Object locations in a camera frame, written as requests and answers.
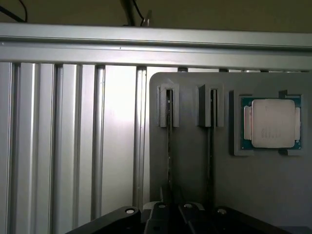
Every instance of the gray plastic panel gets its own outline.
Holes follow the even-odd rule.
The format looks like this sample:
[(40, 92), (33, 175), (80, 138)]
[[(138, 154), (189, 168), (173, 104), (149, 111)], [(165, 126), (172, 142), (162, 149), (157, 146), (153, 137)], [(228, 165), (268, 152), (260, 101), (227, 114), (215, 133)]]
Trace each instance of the gray plastic panel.
[[(202, 85), (224, 87), (224, 127), (214, 132), (214, 189), (216, 205), (225, 205), (276, 226), (312, 227), (312, 103), (309, 73), (158, 73), (150, 82), (150, 194), (159, 199), (166, 182), (166, 130), (153, 119), (156, 87), (179, 85), (180, 127), (173, 130), (174, 183), (186, 200), (207, 198), (208, 128), (196, 126), (196, 89)], [(240, 96), (277, 98), (282, 90), (301, 95), (302, 149), (288, 156), (277, 150), (239, 149)]]

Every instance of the vertical rail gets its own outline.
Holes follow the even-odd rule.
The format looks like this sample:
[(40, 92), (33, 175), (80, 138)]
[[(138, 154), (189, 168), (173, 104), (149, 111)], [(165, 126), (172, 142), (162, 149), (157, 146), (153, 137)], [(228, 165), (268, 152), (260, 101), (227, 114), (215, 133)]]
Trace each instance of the vertical rail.
[(14, 105), (14, 71), (9, 62), (0, 63), (0, 88), (0, 233), (9, 233)]
[(135, 164), (133, 205), (143, 208), (143, 170), (145, 143), (146, 70), (136, 76)]
[(19, 79), (19, 113), (16, 152), (16, 226), (17, 234), (35, 231), (38, 150), (37, 64), (22, 63)]
[(92, 219), (101, 217), (102, 214), (102, 157), (103, 157), (103, 126), (104, 126), (104, 84), (105, 70), (97, 68), (96, 76), (96, 110), (94, 129), (94, 158), (93, 158), (93, 195)]
[(54, 154), (55, 68), (40, 66), (36, 233), (50, 233)]
[(78, 226), (91, 221), (95, 66), (81, 66)]
[(77, 225), (77, 167), (80, 70), (65, 64), (58, 70), (57, 142), (55, 155), (54, 229), (66, 233)]

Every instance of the screw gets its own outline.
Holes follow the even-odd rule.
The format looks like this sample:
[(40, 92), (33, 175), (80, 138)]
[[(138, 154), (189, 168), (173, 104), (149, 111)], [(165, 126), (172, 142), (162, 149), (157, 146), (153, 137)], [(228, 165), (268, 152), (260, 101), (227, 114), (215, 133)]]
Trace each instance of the screw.
[(133, 210), (133, 209), (127, 209), (127, 210), (126, 210), (126, 213), (127, 213), (127, 214), (132, 214), (132, 213), (134, 213), (134, 210)]
[(218, 214), (221, 214), (221, 215), (226, 215), (226, 210), (224, 209), (218, 209)]
[(192, 208), (193, 206), (192, 206), (191, 204), (186, 203), (186, 204), (184, 205), (184, 207), (185, 207), (185, 208)]

